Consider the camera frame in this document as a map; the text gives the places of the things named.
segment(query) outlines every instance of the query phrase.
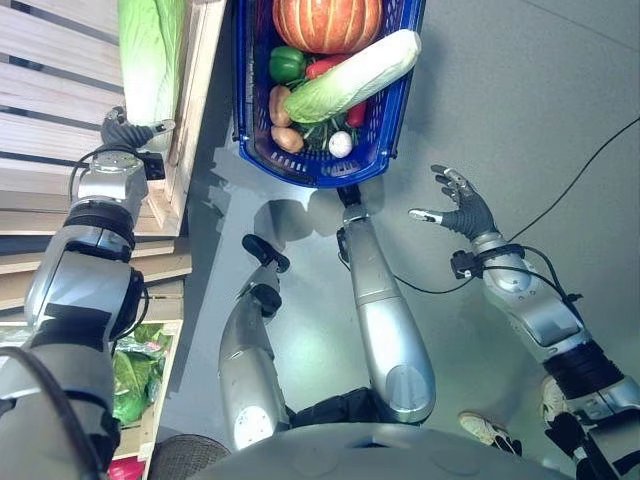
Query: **red pepper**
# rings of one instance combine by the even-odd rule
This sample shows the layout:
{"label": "red pepper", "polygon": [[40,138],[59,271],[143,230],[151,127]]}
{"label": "red pepper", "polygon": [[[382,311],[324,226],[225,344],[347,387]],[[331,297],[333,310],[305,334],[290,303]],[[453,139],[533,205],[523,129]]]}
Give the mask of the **red pepper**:
{"label": "red pepper", "polygon": [[307,67],[307,78],[309,80],[313,80],[314,78],[319,77],[330,68],[344,62],[350,56],[351,55],[332,55],[330,57],[323,58],[322,60],[318,60],[317,62],[313,62]]}
{"label": "red pepper", "polygon": [[364,125],[364,116],[367,113],[367,101],[354,105],[347,111],[347,125],[351,128],[360,128]]}

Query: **silver robot leg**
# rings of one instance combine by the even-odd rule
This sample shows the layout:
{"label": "silver robot leg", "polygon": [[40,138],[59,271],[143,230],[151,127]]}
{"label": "silver robot leg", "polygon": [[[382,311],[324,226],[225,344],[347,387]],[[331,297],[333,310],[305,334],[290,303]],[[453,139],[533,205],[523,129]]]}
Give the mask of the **silver robot leg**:
{"label": "silver robot leg", "polygon": [[345,205],[338,238],[351,269],[371,386],[388,421],[421,423],[435,404],[429,355],[366,210],[359,202]]}
{"label": "silver robot leg", "polygon": [[281,305],[276,274],[289,262],[255,235],[247,235],[243,245],[262,265],[249,277],[227,320],[218,363],[225,419],[236,450],[289,428],[265,329],[265,319]]}

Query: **green bell pepper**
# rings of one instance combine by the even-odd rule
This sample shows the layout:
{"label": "green bell pepper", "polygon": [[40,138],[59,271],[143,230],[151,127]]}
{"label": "green bell pepper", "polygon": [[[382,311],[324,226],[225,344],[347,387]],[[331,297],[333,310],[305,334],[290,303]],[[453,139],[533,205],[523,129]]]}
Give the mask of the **green bell pepper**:
{"label": "green bell pepper", "polygon": [[276,47],[271,50],[269,74],[276,83],[285,84],[304,77],[307,61],[300,50]]}

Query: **green vegetable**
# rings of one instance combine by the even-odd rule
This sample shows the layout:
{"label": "green vegetable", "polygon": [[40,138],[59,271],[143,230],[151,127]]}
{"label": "green vegetable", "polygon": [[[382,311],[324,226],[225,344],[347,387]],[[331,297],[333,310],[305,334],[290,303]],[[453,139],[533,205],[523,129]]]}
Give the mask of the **green vegetable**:
{"label": "green vegetable", "polygon": [[131,123],[174,118],[186,0],[119,0],[120,61]]}
{"label": "green vegetable", "polygon": [[285,84],[304,77],[307,62],[300,50],[276,47],[269,58],[269,75],[276,83]]}
{"label": "green vegetable", "polygon": [[142,353],[115,352],[113,416],[124,425],[138,420],[149,405],[149,386],[161,377],[157,363]]}
{"label": "green vegetable", "polygon": [[346,112],[411,70],[420,48],[416,32],[398,30],[294,90],[285,109],[298,123]]}

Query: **lettuce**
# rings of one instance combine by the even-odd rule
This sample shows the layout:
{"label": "lettuce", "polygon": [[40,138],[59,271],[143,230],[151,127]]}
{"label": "lettuce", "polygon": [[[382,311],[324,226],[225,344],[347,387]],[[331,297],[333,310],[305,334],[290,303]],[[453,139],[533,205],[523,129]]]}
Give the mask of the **lettuce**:
{"label": "lettuce", "polygon": [[409,72],[420,49],[416,32],[393,32],[295,89],[284,108],[298,123],[322,122],[346,112]]}
{"label": "lettuce", "polygon": [[174,118],[186,0],[119,0],[120,62],[131,123]]}

